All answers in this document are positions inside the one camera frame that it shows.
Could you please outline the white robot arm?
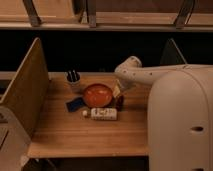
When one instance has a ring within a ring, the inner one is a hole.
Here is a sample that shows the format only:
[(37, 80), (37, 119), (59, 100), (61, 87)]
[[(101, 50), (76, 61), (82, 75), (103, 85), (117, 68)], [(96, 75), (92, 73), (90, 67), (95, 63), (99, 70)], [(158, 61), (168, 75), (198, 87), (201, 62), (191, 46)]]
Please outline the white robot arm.
[(123, 91), (135, 83), (151, 86), (150, 171), (213, 171), (213, 65), (144, 67), (131, 56), (115, 75)]

